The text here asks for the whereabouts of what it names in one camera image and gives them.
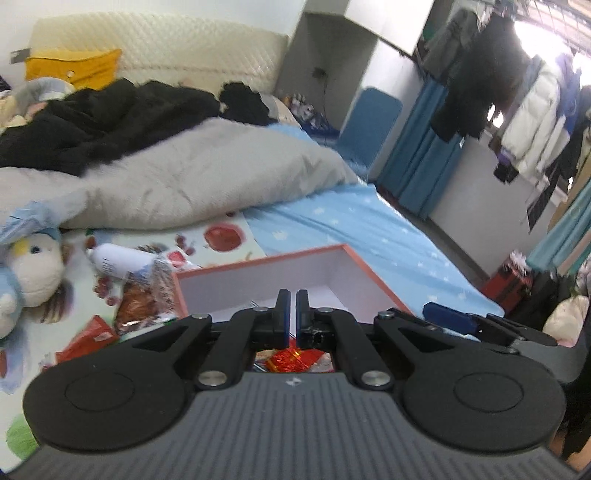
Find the blue curtain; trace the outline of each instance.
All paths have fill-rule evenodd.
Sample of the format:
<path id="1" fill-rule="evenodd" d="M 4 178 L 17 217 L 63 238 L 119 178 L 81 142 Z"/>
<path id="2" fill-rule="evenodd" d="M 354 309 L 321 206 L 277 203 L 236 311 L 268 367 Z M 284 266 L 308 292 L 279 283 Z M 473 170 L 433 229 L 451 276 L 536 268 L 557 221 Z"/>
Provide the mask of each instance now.
<path id="1" fill-rule="evenodd" d="M 536 270 L 555 270 L 591 228 L 591 181 L 579 192 L 554 228 L 527 257 Z"/>
<path id="2" fill-rule="evenodd" d="M 427 78 L 376 181 L 400 205 L 423 219 L 436 207 L 460 158 L 462 138 L 456 134 L 445 143 L 430 126 L 431 117 L 446 95 L 444 86 Z"/>

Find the red wrapper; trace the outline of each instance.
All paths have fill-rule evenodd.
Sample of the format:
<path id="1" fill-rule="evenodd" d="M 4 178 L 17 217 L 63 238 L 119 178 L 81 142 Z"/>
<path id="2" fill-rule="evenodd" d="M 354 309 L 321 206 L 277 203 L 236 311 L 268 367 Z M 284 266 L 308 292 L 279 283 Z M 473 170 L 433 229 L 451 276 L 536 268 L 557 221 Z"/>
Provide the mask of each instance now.
<path id="1" fill-rule="evenodd" d="M 56 352 L 58 364 L 96 352 L 116 342 L 119 336 L 98 315 L 93 316 L 62 352 Z"/>
<path id="2" fill-rule="evenodd" d="M 324 355 L 320 350 L 302 350 L 295 342 L 296 339 L 290 338 L 289 348 L 279 350 L 265 362 L 269 372 L 300 374 L 308 371 Z"/>

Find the box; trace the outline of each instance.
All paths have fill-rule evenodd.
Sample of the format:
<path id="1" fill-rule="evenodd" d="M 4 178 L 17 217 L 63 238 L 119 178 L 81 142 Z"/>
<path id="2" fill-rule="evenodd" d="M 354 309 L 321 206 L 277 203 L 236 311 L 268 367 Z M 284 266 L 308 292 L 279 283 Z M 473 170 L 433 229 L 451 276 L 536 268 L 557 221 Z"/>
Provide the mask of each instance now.
<path id="1" fill-rule="evenodd" d="M 276 257 L 174 274 L 180 318 L 209 313 L 225 322 L 238 310 L 275 306 L 281 288 L 291 291 L 291 326 L 296 329 L 296 292 L 308 290 L 311 307 L 351 312 L 372 323 L 380 310 L 409 309 L 347 245 L 332 245 Z"/>

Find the red suitcase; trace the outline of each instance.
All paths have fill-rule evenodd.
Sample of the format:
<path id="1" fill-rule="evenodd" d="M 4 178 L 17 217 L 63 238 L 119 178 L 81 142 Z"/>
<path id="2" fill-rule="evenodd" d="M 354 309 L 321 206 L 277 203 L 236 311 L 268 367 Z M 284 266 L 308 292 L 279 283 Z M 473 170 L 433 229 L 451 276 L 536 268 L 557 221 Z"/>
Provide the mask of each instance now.
<path id="1" fill-rule="evenodd" d="M 498 303 L 507 315 L 514 310 L 521 300 L 528 296 L 533 285 L 532 272 L 509 257 L 481 288 L 481 292 Z"/>

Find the wall outlet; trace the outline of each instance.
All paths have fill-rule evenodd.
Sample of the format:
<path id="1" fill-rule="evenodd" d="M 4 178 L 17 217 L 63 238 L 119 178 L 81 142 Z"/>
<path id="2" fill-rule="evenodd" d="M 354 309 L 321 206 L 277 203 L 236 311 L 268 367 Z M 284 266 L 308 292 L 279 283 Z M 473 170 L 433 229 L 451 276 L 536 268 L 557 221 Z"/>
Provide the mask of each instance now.
<path id="1" fill-rule="evenodd" d="M 14 63 L 23 63 L 31 56 L 30 48 L 23 48 L 22 50 L 15 50 L 10 52 L 10 65 Z"/>

